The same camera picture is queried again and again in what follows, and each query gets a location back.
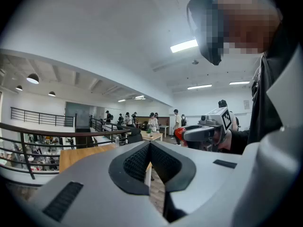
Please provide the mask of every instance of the ceiling light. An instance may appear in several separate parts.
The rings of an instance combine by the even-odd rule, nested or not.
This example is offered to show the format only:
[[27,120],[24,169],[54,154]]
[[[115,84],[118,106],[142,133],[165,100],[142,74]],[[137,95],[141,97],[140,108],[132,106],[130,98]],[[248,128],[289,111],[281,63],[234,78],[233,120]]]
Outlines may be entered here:
[[30,75],[27,77],[27,80],[28,80],[29,82],[31,82],[31,83],[39,84],[39,77],[38,77],[36,74],[34,74],[34,73],[30,74]]
[[173,53],[175,53],[175,52],[182,51],[182,50],[196,47],[196,46],[198,46],[197,40],[190,40],[190,41],[186,41],[186,42],[174,45],[170,49]]
[[202,86],[195,86],[195,87],[188,87],[188,90],[190,89],[196,89],[196,88],[202,88],[202,87],[211,87],[212,84],[209,84],[209,85],[202,85]]
[[231,82],[229,85],[236,85],[236,84],[249,84],[249,81]]
[[16,89],[19,90],[19,91],[22,91],[22,90],[23,90],[23,89],[22,89],[22,86],[20,86],[20,85],[17,86]]
[[56,94],[55,94],[53,91],[49,92],[48,95],[49,95],[49,96],[56,96]]

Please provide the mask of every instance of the ceiling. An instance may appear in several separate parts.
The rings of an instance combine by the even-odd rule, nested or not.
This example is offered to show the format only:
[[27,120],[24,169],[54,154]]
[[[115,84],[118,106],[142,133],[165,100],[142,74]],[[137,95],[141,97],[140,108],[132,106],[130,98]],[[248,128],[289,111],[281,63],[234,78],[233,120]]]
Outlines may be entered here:
[[70,86],[117,100],[138,96],[136,92],[122,88],[113,82],[98,79],[90,72],[79,73],[43,61],[1,54],[0,68],[1,86],[13,91],[15,91],[16,86],[22,85],[23,89],[28,87],[27,91],[29,92],[38,92],[35,91],[35,87],[30,87],[31,83],[26,80],[29,74],[35,73],[39,77],[40,85],[43,84],[44,88],[49,91],[53,90],[52,85],[55,83],[62,85],[63,91],[64,86]]
[[[259,66],[258,54],[247,55],[230,48],[220,65],[213,66],[201,56],[197,47],[171,52],[171,46],[193,39],[186,19],[188,1],[45,0],[45,4],[39,4],[40,8],[44,6],[44,10],[41,10],[40,16],[31,17],[31,22],[49,31],[56,28],[53,31],[65,40],[77,37],[79,43],[74,44],[78,46],[83,45],[85,39],[90,40],[90,45],[99,43],[92,48],[83,47],[90,53],[92,50],[98,51],[107,60],[127,67],[134,76],[147,74],[151,81],[153,78],[160,79],[172,93],[185,92],[187,87],[205,84],[213,86],[202,90],[242,87],[229,86],[229,83],[251,81]],[[93,74],[79,74],[42,61],[5,56],[5,65],[17,76],[26,77],[36,72],[41,80],[108,94],[116,99],[136,94],[131,89],[118,87],[112,81],[100,81]]]

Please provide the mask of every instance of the black chair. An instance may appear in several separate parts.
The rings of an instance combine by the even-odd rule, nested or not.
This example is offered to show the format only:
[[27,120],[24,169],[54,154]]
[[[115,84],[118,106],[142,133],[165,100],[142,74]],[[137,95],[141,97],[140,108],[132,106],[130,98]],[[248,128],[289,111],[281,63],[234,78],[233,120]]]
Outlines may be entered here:
[[127,136],[127,141],[128,141],[128,144],[143,141],[142,134],[128,135]]

